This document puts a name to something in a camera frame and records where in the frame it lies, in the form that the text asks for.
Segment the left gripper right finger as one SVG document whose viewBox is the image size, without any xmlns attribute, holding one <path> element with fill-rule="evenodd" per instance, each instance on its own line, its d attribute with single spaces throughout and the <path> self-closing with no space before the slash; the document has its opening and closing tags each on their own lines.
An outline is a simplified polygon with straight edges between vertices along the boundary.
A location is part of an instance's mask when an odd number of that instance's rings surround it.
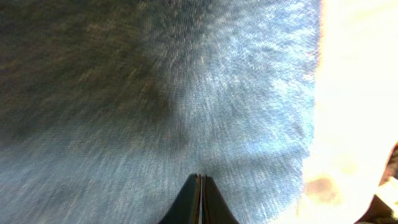
<svg viewBox="0 0 398 224">
<path fill-rule="evenodd" d="M 212 177 L 202 177 L 202 223 L 238 224 Z"/>
</svg>

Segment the blue denim jeans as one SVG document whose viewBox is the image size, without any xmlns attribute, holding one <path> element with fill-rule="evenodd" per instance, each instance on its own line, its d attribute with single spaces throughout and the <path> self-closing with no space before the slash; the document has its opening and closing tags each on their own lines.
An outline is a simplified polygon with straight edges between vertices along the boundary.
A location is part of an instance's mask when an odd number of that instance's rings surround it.
<svg viewBox="0 0 398 224">
<path fill-rule="evenodd" d="M 296 205 L 320 3 L 1 2 L 1 222 L 157 223 L 214 178 L 240 223 Z"/>
</svg>

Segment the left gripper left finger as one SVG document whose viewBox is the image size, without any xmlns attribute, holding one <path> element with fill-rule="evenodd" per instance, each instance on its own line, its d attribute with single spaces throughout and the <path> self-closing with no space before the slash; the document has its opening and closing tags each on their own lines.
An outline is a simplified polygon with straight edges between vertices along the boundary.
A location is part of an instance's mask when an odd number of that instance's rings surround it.
<svg viewBox="0 0 398 224">
<path fill-rule="evenodd" d="M 191 174 L 159 224 L 198 224 L 200 196 L 201 175 Z"/>
</svg>

